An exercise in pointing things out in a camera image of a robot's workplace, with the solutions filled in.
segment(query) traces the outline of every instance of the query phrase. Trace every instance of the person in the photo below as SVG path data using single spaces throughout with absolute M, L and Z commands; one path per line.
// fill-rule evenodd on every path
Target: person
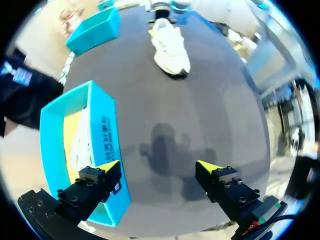
M 76 30 L 82 22 L 82 14 L 84 7 L 79 7 L 75 10 L 65 9 L 60 13 L 60 19 L 63 21 L 63 34 L 68 38 Z
M 61 83 L 27 64 L 18 48 L 0 64 L 1 137 L 12 131 L 12 122 L 39 130 L 41 109 L 64 91 Z

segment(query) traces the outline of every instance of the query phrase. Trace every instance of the gray table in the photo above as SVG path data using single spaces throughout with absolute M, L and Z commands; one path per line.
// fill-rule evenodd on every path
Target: gray table
M 65 91 L 94 80 L 117 105 L 119 141 L 132 204 L 118 227 L 131 237 L 177 236 L 228 218 L 198 185 L 195 162 L 233 166 L 263 193 L 270 167 L 267 121 L 245 65 L 196 12 L 175 15 L 191 62 L 185 80 L 154 63 L 143 7 L 120 12 L 117 39 L 71 64 Z

